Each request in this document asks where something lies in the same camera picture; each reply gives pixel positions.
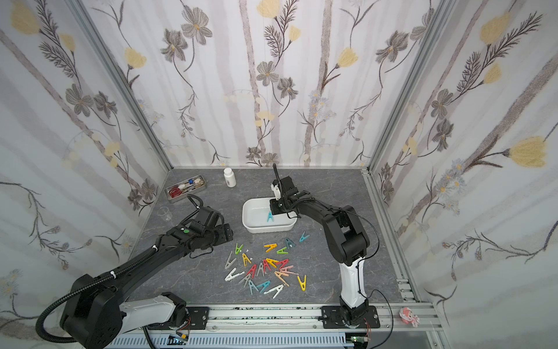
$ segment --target metal tray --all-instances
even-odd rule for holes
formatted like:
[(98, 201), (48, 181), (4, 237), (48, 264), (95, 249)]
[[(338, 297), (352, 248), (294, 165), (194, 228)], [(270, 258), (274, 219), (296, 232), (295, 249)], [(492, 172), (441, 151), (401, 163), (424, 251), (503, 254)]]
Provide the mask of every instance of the metal tray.
[[(171, 197), (171, 195), (169, 194), (169, 191), (170, 191), (172, 188), (178, 187), (180, 184), (187, 183), (187, 182), (189, 182), (190, 180), (195, 181), (195, 180), (198, 179), (198, 178), (200, 178), (200, 179), (203, 181), (203, 185), (202, 185), (202, 186), (197, 187), (197, 188), (192, 189), (192, 190), (189, 190), (189, 191), (187, 191), (186, 193), (182, 193), (182, 194), (180, 194), (180, 195), (178, 195), (177, 197), (174, 197), (174, 198)], [(200, 191), (204, 190), (206, 187), (207, 187), (207, 183), (205, 182), (205, 179), (204, 179), (201, 175), (197, 175), (197, 176), (193, 176), (192, 178), (188, 178), (188, 179), (186, 179), (186, 180), (183, 180), (183, 181), (180, 181), (180, 182), (178, 182), (178, 183), (175, 183), (175, 184), (171, 185), (170, 187), (166, 187), (166, 188), (165, 188), (165, 195), (167, 195), (167, 200), (168, 200), (170, 203), (173, 203), (173, 202), (177, 202), (178, 200), (184, 199), (188, 194), (195, 194), (195, 193), (197, 193), (197, 192), (200, 192)]]

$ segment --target yellow clothespin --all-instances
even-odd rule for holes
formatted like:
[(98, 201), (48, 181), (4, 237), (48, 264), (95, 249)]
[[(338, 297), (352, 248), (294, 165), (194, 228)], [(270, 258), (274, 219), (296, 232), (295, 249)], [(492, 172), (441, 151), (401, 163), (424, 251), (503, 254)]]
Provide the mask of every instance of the yellow clothespin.
[(244, 266), (246, 266), (246, 261), (248, 261), (250, 264), (252, 263), (252, 261), (246, 254), (242, 254), (242, 261), (244, 262)]
[(306, 291), (306, 275), (304, 275), (304, 282), (300, 281), (300, 276), (297, 276), (296, 278), (299, 280), (302, 291)]
[(268, 262), (269, 265), (272, 265), (274, 268), (277, 267), (273, 263), (279, 263), (279, 261), (276, 261), (275, 259), (271, 259), (271, 258), (266, 258), (266, 261)]
[(274, 274), (275, 274), (276, 277), (279, 278), (279, 280), (283, 281), (283, 283), (288, 286), (288, 283), (286, 281), (284, 281), (283, 278), (281, 277), (281, 274), (286, 275), (286, 276), (288, 276), (288, 274), (285, 274), (284, 272), (280, 272), (280, 271), (275, 271)]
[(269, 247), (269, 248), (266, 250), (266, 252), (269, 252), (269, 251), (273, 250), (275, 247), (277, 247), (277, 244), (276, 244), (276, 243), (271, 243), (271, 244), (269, 244), (269, 245), (263, 245), (263, 247)]

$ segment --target gray clothespin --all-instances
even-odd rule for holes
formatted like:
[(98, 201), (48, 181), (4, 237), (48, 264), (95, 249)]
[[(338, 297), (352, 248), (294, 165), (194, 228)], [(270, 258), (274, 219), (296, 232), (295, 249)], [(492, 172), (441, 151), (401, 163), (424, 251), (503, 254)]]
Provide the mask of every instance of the gray clothespin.
[(246, 287), (246, 284), (248, 284), (248, 281), (252, 278), (252, 274), (246, 274), (246, 276), (244, 277), (244, 279), (240, 280), (238, 283), (241, 284), (242, 282), (244, 282), (244, 286), (242, 287)]
[(232, 261), (230, 260), (231, 256), (233, 255), (233, 251), (231, 251), (229, 253), (229, 258), (227, 259), (227, 263), (225, 263), (225, 270), (229, 269), (231, 265), (233, 265), (234, 262), (237, 261), (237, 259), (233, 259)]
[(272, 288), (269, 291), (265, 291), (263, 294), (268, 294), (269, 292), (272, 291), (277, 291), (277, 293), (273, 296), (273, 299), (275, 299), (275, 297), (277, 297), (277, 295), (279, 294), (279, 292), (281, 292), (281, 290), (283, 289), (283, 287), (285, 287), (285, 285), (279, 285), (277, 287)]
[(244, 274), (243, 272), (239, 272), (238, 274), (233, 275), (233, 273), (236, 271), (236, 268), (233, 268), (233, 270), (230, 271), (229, 275), (225, 276), (225, 281), (231, 281), (232, 279), (236, 278), (237, 276), (240, 276), (242, 274)]
[(259, 272), (260, 272), (260, 271), (262, 272), (262, 275), (265, 275), (265, 274), (266, 274), (266, 272), (263, 271), (263, 262), (260, 262), (260, 263), (259, 263), (258, 273), (256, 273), (256, 277), (259, 276)]

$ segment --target floral wallpaper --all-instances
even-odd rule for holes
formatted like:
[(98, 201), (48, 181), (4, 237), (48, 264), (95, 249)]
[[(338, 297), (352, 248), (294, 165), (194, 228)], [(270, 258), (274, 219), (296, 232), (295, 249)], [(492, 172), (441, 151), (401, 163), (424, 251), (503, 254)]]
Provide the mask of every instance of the floral wallpaper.
[(555, 347), (557, 15), (457, 1), (373, 168), (452, 348)]
[(175, 166), (254, 167), (368, 165), (437, 6), (84, 3)]
[(0, 8), (0, 341), (31, 347), (53, 299), (128, 258), (167, 171), (64, 2)]

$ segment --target white clothespin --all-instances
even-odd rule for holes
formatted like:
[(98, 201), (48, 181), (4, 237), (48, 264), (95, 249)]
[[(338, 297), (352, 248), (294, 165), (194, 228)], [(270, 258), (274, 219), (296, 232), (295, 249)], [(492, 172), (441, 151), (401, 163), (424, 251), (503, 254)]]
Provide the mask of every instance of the white clothespin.
[(244, 271), (243, 271), (243, 272), (239, 272), (236, 275), (233, 275), (233, 273), (236, 270), (237, 270), (236, 268), (233, 268), (233, 270), (230, 271), (229, 275), (225, 276), (225, 281), (231, 281), (232, 279), (236, 278), (237, 276), (240, 276), (240, 275), (244, 274)]
[(233, 265), (234, 262), (237, 261), (237, 259), (233, 259), (232, 261), (230, 260), (230, 257), (233, 255), (233, 251), (231, 251), (229, 253), (229, 258), (227, 259), (227, 263), (225, 263), (225, 270), (229, 269), (231, 265)]
[(285, 285), (279, 285), (277, 287), (272, 288), (269, 291), (265, 291), (263, 294), (268, 294), (271, 291), (277, 291), (277, 293), (273, 296), (273, 299), (275, 299), (275, 297), (277, 297), (277, 295), (279, 294), (279, 292), (281, 292), (281, 290), (283, 289), (283, 287), (285, 287)]

